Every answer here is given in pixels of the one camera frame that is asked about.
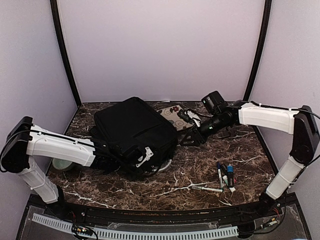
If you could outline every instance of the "marker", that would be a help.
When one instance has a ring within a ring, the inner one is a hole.
[[[224,191],[223,189],[215,189],[215,188],[204,187],[204,186],[191,186],[191,188],[197,189],[197,190],[207,190],[207,191],[217,192],[217,193],[222,193]]]
[[[220,165],[221,165],[221,170],[222,170],[223,174],[224,174],[224,175],[226,175],[226,176],[228,176],[228,169],[227,169],[227,166],[226,166],[224,163],[222,163],[222,164],[220,164]],[[235,177],[233,177],[233,183],[234,183],[234,184],[236,184],[236,183],[237,183],[237,181],[236,181],[236,178],[235,178]]]
[[[229,165],[227,167],[227,172],[228,172],[228,186],[230,188],[233,188],[234,187],[234,167]]]
[[[228,187],[228,177],[226,175],[224,175],[222,178],[225,182],[225,185]],[[232,193],[236,190],[234,187],[228,187],[228,188]]]
[[[220,188],[223,189],[224,188],[224,184],[222,182],[221,167],[220,167],[220,163],[219,162],[217,162],[217,168],[218,168],[218,175],[219,175],[219,181],[220,181]]]

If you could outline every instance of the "marble surface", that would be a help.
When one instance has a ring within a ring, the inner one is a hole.
[[[94,125],[95,112],[114,103],[84,103],[75,115],[67,135],[87,139]],[[201,102],[150,102],[156,110],[174,105],[208,114]],[[123,173],[108,175],[100,170],[77,165],[61,172],[52,166],[48,177],[62,187],[70,203],[125,210],[195,210],[225,207],[257,201],[274,177],[254,130],[236,126],[231,135],[226,131],[210,136],[199,146],[179,146],[172,164],[165,172],[140,181],[129,181]],[[231,194],[192,189],[193,184],[219,188],[217,162],[232,164],[236,191]]]

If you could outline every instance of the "lavender wall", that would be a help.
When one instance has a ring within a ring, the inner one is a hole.
[[[60,0],[83,102],[244,95],[264,0]]]
[[[2,1],[0,7],[0,148],[23,116],[63,133],[76,111],[59,52],[50,1]],[[48,159],[38,163],[43,170]],[[0,174],[0,238],[16,238],[30,190]]]
[[[284,107],[309,105],[320,114],[319,52],[320,2],[273,1],[265,48],[251,99]],[[261,132],[277,166],[281,167],[291,150],[292,136],[270,129],[261,129]],[[312,239],[320,239],[319,174],[320,160],[312,164],[293,186]]]

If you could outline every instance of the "black laptop bag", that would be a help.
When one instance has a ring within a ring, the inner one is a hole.
[[[94,122],[91,135],[117,157],[110,159],[110,172],[121,166],[131,174],[156,173],[178,144],[175,127],[138,97],[96,112]]]

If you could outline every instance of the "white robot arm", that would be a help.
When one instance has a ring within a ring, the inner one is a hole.
[[[288,159],[260,195],[257,211],[265,215],[275,200],[314,159],[320,135],[314,116],[310,114],[312,110],[308,106],[286,109],[245,101],[228,104],[217,91],[203,98],[202,102],[213,117],[192,128],[181,141],[182,146],[198,146],[220,129],[239,124],[276,129],[293,135]],[[24,117],[8,135],[0,155],[1,165],[5,169],[1,171],[18,174],[63,219],[69,213],[65,208],[63,191],[46,177],[33,156],[63,159],[97,169],[108,167],[108,164],[102,164],[108,162],[106,157],[117,157],[110,153],[106,143],[50,132],[33,125],[32,120],[31,117]]]
[[[259,197],[257,211],[265,215],[298,175],[317,159],[314,156],[320,135],[315,114],[306,105],[283,108],[241,100],[228,104],[217,91],[204,97],[202,102],[213,117],[188,132],[180,143],[182,146],[198,146],[222,128],[240,124],[266,127],[293,135],[292,150],[287,160]]]

